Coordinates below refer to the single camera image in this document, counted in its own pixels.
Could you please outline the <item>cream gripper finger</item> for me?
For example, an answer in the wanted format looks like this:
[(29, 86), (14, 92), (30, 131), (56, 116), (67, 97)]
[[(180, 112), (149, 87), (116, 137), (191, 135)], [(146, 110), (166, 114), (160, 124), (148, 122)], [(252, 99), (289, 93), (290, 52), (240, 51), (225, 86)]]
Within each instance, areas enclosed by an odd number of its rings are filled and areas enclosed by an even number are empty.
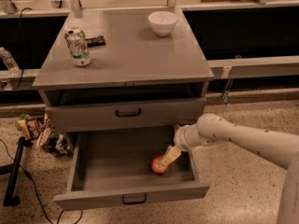
[(163, 166), (168, 166), (181, 155), (181, 150), (177, 146), (169, 146), (162, 156), (160, 163)]

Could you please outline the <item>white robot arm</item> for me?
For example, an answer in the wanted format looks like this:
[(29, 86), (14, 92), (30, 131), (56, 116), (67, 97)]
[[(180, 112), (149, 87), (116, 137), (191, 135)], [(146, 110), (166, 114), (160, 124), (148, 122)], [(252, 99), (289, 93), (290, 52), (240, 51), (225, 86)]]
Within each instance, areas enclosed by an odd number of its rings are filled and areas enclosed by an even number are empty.
[(204, 114), (194, 124), (175, 128), (174, 145), (158, 163), (167, 167), (182, 152), (228, 141), (287, 170), (277, 224), (299, 224), (299, 136), (233, 124), (215, 114)]

